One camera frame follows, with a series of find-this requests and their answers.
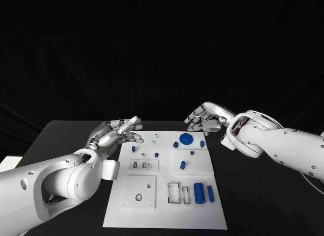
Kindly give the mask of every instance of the robotic arm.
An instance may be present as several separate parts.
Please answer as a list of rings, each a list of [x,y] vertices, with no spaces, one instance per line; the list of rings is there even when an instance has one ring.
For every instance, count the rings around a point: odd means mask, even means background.
[[[94,195],[116,180],[120,162],[106,160],[117,145],[143,143],[139,117],[106,121],[74,154],[0,173],[0,236],[18,236]]]
[[[265,151],[275,162],[324,181],[324,137],[284,128],[265,114],[235,114],[221,105],[205,102],[185,120],[189,131],[209,132],[228,127],[221,143],[231,150],[258,158]]]

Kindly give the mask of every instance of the black curtain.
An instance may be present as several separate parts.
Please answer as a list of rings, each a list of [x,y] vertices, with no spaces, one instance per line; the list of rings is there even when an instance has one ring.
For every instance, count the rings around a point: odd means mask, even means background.
[[[0,159],[54,119],[183,120],[205,101],[324,131],[324,1],[3,4]]]

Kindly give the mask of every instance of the circular hole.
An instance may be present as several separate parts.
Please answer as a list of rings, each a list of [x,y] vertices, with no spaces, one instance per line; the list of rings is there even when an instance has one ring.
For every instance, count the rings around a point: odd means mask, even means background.
[[[136,195],[136,200],[140,201],[142,200],[142,194]]]

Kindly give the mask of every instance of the black table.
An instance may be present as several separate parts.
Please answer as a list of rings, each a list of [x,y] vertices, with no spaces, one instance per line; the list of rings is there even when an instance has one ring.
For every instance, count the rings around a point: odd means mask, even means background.
[[[54,120],[19,163],[21,166],[72,154],[85,146],[101,121]],[[186,131],[182,121],[143,121],[143,130]],[[35,227],[28,236],[111,235],[324,235],[324,195],[300,173],[264,153],[247,157],[221,145],[225,130],[206,137],[228,231],[104,228],[113,181],[101,180],[95,195],[75,208]],[[120,148],[110,159],[119,160]]]

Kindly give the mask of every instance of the blue cylinder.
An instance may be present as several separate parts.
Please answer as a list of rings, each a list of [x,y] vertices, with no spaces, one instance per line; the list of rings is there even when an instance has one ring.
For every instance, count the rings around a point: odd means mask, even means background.
[[[180,135],[180,142],[185,144],[185,145],[191,145],[192,144],[192,141],[193,141],[193,137],[191,134],[188,133],[183,133]]]
[[[185,169],[186,168],[186,162],[183,161],[182,162],[182,169]]]
[[[195,202],[198,204],[206,203],[203,184],[202,183],[195,183],[193,184],[193,191],[195,191]]]
[[[214,190],[212,190],[212,186],[208,186],[208,194],[209,194],[209,201],[214,203],[215,199],[214,199]]]

